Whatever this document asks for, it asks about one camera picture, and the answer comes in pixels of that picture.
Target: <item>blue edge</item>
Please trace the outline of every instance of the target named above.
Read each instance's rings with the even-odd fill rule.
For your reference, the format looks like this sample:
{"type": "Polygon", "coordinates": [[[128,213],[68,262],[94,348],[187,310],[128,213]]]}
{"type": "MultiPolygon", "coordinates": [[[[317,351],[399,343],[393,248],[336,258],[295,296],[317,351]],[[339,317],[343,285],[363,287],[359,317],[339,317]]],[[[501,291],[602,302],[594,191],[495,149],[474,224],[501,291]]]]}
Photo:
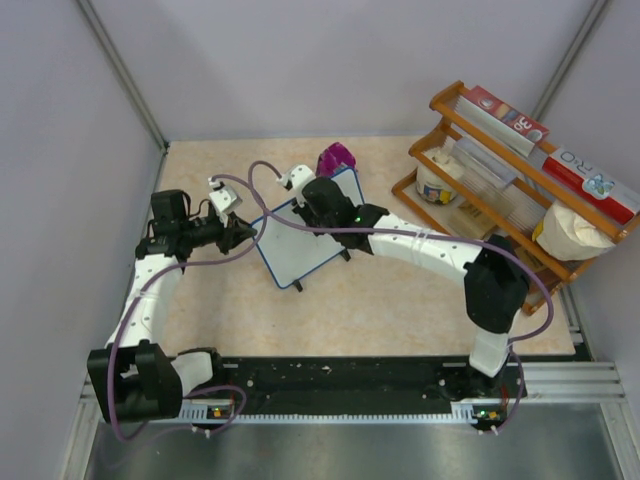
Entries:
{"type": "MultiPolygon", "coordinates": [[[[338,175],[340,175],[340,174],[342,174],[342,173],[344,173],[344,172],[346,172],[348,170],[351,170],[353,172],[353,177],[356,179],[356,185],[358,186],[358,192],[360,193],[360,199],[364,203],[364,195],[362,194],[362,188],[360,188],[360,180],[358,179],[358,173],[353,168],[351,168],[351,167],[342,168],[341,170],[339,170],[339,171],[335,172],[333,175],[331,175],[331,178],[334,178],[334,177],[336,177],[336,176],[338,176],[338,175]]],[[[291,203],[291,200],[289,200],[289,201],[283,203],[282,205],[274,208],[273,209],[273,213],[277,213],[279,210],[282,210],[283,208],[287,207],[290,203],[291,203]]],[[[251,222],[251,226],[253,227],[255,224],[257,224],[258,222],[262,221],[263,219],[264,219],[264,216],[256,218],[253,222],[251,222]]],[[[280,288],[281,290],[285,290],[285,289],[289,288],[291,285],[293,285],[293,283],[296,280],[297,281],[302,280],[306,276],[308,276],[308,275],[312,274],[313,272],[315,272],[316,270],[318,270],[320,267],[322,267],[326,263],[328,263],[331,260],[333,260],[334,258],[340,256],[340,252],[336,253],[332,257],[329,257],[324,262],[319,264],[317,267],[312,268],[311,270],[309,270],[307,273],[302,275],[300,278],[297,278],[296,280],[294,280],[290,284],[283,286],[283,285],[280,285],[278,283],[278,280],[276,279],[275,275],[273,274],[273,270],[271,270],[271,267],[269,266],[269,262],[267,262],[267,259],[265,258],[264,253],[262,253],[262,249],[260,248],[260,243],[258,243],[257,247],[258,247],[258,252],[260,252],[260,256],[262,257],[262,260],[264,261],[264,264],[267,266],[267,269],[269,269],[269,273],[271,274],[271,278],[273,278],[273,281],[278,286],[278,288],[280,288]]]]}

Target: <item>shelf rack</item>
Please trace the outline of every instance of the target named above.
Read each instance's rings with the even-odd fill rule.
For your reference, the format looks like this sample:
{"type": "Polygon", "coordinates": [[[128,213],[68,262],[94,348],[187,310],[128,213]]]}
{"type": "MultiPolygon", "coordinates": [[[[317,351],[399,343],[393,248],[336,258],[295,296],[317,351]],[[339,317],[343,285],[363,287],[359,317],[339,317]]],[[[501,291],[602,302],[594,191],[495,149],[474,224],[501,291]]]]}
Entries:
{"type": "MultiPolygon", "coordinates": [[[[531,239],[531,230],[529,228],[523,228],[522,225],[514,225],[514,222],[511,221],[509,216],[504,217],[499,214],[480,197],[477,190],[474,191],[466,182],[452,178],[438,167],[436,163],[431,161],[424,154],[425,151],[430,148],[443,146],[447,141],[456,141],[462,136],[470,137],[476,142],[479,142],[487,150],[502,159],[506,165],[516,171],[518,177],[513,184],[507,188],[511,190],[511,193],[520,195],[520,198],[525,198],[526,201],[529,202],[535,202],[537,206],[541,207],[541,215],[536,221],[541,220],[544,212],[552,205],[554,199],[558,199],[595,225],[611,238],[613,243],[617,244],[624,240],[627,235],[638,226],[640,223],[640,215],[636,215],[626,225],[619,225],[543,172],[540,168],[542,163],[548,155],[557,149],[557,147],[551,143],[541,142],[534,148],[531,154],[525,158],[509,149],[490,133],[483,131],[473,120],[465,118],[456,109],[459,97],[468,91],[468,88],[464,86],[463,82],[457,81],[433,97],[429,107],[440,113],[442,118],[429,134],[411,146],[409,155],[416,158],[422,165],[435,173],[460,195],[471,202],[477,209],[490,217],[500,229],[511,236],[515,243],[524,247],[530,255],[548,268],[553,275],[551,275],[550,278],[547,276],[543,282],[553,295],[565,285],[575,281],[597,257],[585,261],[573,262],[562,262],[552,257],[531,239]],[[525,181],[525,178],[532,180],[542,191],[546,191],[547,195],[529,185],[529,183],[525,181]]],[[[445,222],[437,221],[433,215],[428,212],[428,208],[438,207],[429,207],[426,202],[415,200],[407,194],[405,190],[414,185],[416,175],[417,168],[400,179],[392,188],[393,194],[435,230],[446,234],[455,233],[447,228],[445,222]]],[[[530,293],[535,294],[535,289],[532,289],[530,293]]],[[[523,308],[525,313],[530,315],[544,304],[544,299],[541,298],[541,295],[538,294],[537,297],[539,298],[535,300],[527,300],[523,308]]]]}

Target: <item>magenta cloth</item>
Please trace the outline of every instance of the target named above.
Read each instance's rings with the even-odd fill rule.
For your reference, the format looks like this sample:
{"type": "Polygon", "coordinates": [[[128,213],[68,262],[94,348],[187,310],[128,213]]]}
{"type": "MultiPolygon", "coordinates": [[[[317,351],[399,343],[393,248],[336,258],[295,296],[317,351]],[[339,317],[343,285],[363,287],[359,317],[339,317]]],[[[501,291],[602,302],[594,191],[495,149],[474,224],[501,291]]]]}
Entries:
{"type": "Polygon", "coordinates": [[[329,145],[318,157],[316,175],[330,177],[344,167],[350,167],[355,170],[356,158],[347,150],[347,147],[340,142],[336,142],[329,145]]]}

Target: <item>red and white box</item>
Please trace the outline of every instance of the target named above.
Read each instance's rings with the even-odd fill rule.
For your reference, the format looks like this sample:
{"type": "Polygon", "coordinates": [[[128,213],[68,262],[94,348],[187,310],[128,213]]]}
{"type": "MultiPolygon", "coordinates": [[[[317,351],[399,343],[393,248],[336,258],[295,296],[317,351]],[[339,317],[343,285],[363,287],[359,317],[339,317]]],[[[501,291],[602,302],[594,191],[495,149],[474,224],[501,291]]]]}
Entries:
{"type": "Polygon", "coordinates": [[[566,148],[547,157],[542,170],[621,225],[640,211],[640,195],[566,148]]]}
{"type": "Polygon", "coordinates": [[[498,140],[524,156],[529,156],[533,147],[549,135],[548,128],[480,86],[475,86],[462,95],[457,108],[460,113],[475,120],[498,140]]]}

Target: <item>gray wall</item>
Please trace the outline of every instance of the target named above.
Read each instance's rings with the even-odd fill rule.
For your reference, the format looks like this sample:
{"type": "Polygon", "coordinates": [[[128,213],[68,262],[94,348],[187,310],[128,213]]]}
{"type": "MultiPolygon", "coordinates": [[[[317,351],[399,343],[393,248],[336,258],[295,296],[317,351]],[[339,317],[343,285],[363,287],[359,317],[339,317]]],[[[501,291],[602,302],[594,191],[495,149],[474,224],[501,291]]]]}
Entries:
{"type": "Polygon", "coordinates": [[[171,140],[423,132],[479,83],[530,110],[591,0],[94,0],[171,140]]]}
{"type": "Polygon", "coordinates": [[[0,478],[50,480],[160,159],[73,2],[0,12],[0,478]]]}
{"type": "MultiPolygon", "coordinates": [[[[615,0],[545,124],[564,143],[640,192],[640,3],[615,0]]],[[[576,283],[595,353],[615,360],[640,423],[640,231],[576,283]]]]}

